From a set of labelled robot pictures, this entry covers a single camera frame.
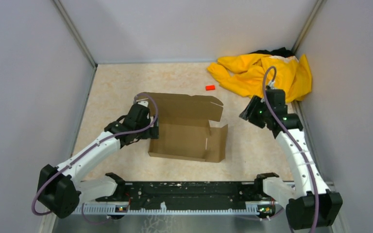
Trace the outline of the brown cardboard box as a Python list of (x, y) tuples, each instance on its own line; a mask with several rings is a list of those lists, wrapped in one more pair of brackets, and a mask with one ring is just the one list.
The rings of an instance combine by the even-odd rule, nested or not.
[(150, 140), (151, 157), (219, 163), (226, 157), (228, 125), (220, 122), (223, 103), (214, 96), (149, 92), (151, 114), (158, 113), (159, 138)]

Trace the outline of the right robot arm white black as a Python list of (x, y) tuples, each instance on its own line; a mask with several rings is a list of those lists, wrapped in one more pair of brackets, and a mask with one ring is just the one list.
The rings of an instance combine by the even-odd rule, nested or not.
[(268, 89), (266, 99), (253, 96), (239, 117), (259, 128), (267, 127), (286, 155), (294, 179), (289, 187), (276, 173), (258, 174), (254, 194), (260, 200), (269, 197), (285, 210), (293, 230), (329, 227), (343, 204), (341, 194), (331, 191), (321, 177), (305, 140), (300, 118), (288, 112), (285, 93)]

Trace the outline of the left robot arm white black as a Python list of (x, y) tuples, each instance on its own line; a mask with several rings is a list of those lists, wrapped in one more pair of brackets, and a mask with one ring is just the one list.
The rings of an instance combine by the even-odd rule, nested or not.
[[(136, 141), (157, 139), (158, 115), (151, 115), (148, 101), (136, 101), (128, 114), (109, 123), (101, 134), (82, 151), (56, 165), (44, 166), (39, 174), (36, 195), (31, 210), (37, 215), (55, 214), (59, 218), (71, 215), (78, 206), (103, 197), (115, 201), (126, 195), (126, 187), (114, 174), (85, 181), (85, 176), (113, 153)], [(38, 212), (40, 202), (48, 211)]]

